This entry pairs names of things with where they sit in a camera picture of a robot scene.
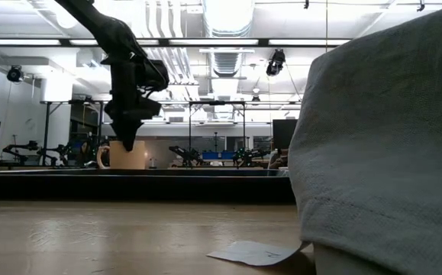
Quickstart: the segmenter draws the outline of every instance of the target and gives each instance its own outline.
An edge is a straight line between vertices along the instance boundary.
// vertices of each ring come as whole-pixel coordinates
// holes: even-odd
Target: table
[[[0,275],[312,274],[205,255],[233,241],[297,247],[294,205],[0,202]]]

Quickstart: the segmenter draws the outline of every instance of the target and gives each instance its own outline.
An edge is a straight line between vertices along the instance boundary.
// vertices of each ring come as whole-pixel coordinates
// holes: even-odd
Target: blue object
[[[218,160],[219,159],[219,153],[204,152],[204,153],[202,153],[202,159],[203,160]]]
[[[222,152],[221,159],[222,160],[232,160],[236,152]]]

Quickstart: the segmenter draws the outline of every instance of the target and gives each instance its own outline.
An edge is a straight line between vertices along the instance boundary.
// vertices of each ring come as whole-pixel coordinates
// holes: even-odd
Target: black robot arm
[[[123,21],[103,15],[93,0],[55,0],[97,40],[110,65],[112,100],[105,112],[126,150],[132,150],[137,129],[144,119],[158,115],[161,104],[147,97],[168,87],[168,71],[161,60],[149,60],[132,30]]]

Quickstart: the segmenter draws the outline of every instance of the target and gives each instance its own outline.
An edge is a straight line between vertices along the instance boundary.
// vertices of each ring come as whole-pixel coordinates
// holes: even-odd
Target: paper
[[[280,248],[254,241],[235,241],[224,250],[214,251],[207,256],[262,267],[277,264],[300,249],[300,247]]]

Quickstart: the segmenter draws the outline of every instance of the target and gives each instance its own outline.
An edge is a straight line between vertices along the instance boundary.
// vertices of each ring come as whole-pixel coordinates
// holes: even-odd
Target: tan mug
[[[110,167],[106,167],[102,163],[102,154],[104,150],[108,150]],[[144,169],[146,157],[144,152],[146,146],[144,141],[135,141],[134,148],[131,152],[124,149],[121,141],[111,141],[110,146],[101,146],[97,151],[97,164],[100,169],[129,169],[141,170]]]

